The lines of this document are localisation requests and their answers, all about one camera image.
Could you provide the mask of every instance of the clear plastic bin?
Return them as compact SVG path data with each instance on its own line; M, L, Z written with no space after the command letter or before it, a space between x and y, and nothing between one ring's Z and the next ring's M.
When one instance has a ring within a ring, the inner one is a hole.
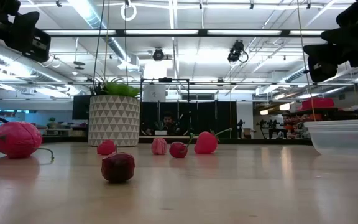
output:
M358 155L358 120L307 122L305 127L321 154Z

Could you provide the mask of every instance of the ceiling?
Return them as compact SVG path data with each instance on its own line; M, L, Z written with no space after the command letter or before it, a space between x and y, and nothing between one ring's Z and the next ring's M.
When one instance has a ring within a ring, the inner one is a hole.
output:
M103 1L89 0L96 5L96 13L102 14ZM178 0L177 11L170 16L171 0L135 1L137 15L131 21L121 16L122 1L106 0L103 21L109 29L296 29L300 28L296 9L283 10L283 7L296 7L296 0L255 0L254 8L249 9L252 1L243 0ZM39 29L89 29L89 25L78 11L67 1L60 1L63 6L57 7L55 0L21 0L20 13L40 12L37 23ZM336 28L336 16L353 0L299 0L301 6L311 3L310 9L300 9L302 29ZM279 82L300 68L303 68L302 42L300 38L238 38L238 37L117 37L115 40L129 54L137 55L140 64L152 61L150 52L162 48L165 54L175 53L177 77L189 78L195 82L212 82L223 78L227 82ZM229 49L236 40L242 40L248 48L249 61L230 66L227 61ZM303 45L320 44L320 38L304 38ZM53 38L50 48L51 60L43 63L44 67L66 77L68 80L85 81L92 77L95 70L108 77L126 77L129 80L140 80L139 72L120 70L118 57L103 39L82 37ZM84 70L74 69L74 61L83 62ZM175 77L173 62L168 65L167 76ZM237 90L255 90L258 86L239 86ZM278 88L279 91L290 90Z

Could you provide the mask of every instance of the person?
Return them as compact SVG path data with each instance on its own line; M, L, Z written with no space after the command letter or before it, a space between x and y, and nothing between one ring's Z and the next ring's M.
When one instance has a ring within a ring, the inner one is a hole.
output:
M238 123L237 123L237 133L239 135L239 139L242 139L242 136L241 136L241 133L242 133L242 124L244 124L245 122L243 122L242 120L240 120Z
M180 134L180 128L175 125L173 120L173 115L171 112L167 111L164 113L164 128L163 130L167 131L168 135L178 135Z

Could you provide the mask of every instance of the plant pot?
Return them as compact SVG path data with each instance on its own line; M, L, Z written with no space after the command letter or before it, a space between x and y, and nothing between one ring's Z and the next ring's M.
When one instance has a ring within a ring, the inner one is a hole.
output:
M168 133L167 131L154 131L156 136L166 136Z
M92 96L89 107L88 144L113 140L118 147L139 142L140 101L128 96Z

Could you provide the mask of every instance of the potted plant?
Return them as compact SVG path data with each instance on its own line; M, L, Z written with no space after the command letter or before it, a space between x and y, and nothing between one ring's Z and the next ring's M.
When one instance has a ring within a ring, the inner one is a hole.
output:
M113 140L119 147L139 142L140 101L135 97L140 90L119 80L122 78L103 80L91 88L90 146L99 146L105 140Z
M166 136L168 134L167 130L164 130L164 123L163 122L155 122L155 127L157 128L154 131L156 136Z

